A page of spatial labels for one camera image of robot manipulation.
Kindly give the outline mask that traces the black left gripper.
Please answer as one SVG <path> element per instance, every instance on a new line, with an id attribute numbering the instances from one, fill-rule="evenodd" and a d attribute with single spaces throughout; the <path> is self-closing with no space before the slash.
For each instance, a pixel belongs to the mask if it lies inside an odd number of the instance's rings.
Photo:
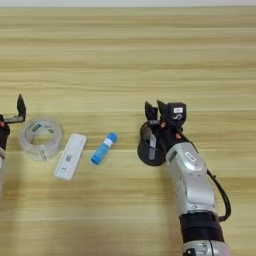
<path id="1" fill-rule="evenodd" d="M 0 148 L 6 149 L 7 139 L 10 134 L 10 128 L 8 124 L 22 123 L 26 119 L 26 105 L 22 95 L 17 99 L 17 111 L 18 115 L 11 118 L 3 118 L 0 114 Z"/>

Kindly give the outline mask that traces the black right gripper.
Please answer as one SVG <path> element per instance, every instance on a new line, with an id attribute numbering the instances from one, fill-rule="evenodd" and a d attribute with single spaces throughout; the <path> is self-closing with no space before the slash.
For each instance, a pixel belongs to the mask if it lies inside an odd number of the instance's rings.
<path id="1" fill-rule="evenodd" d="M 182 135 L 174 125 L 169 126 L 170 111 L 167 104 L 158 100 L 157 107 L 152 106 L 148 101 L 145 102 L 145 116 L 148 121 L 158 119 L 158 109 L 160 112 L 160 128 L 156 133 L 157 140 L 161 144 L 163 150 L 168 152 L 174 145 L 184 141 Z"/>

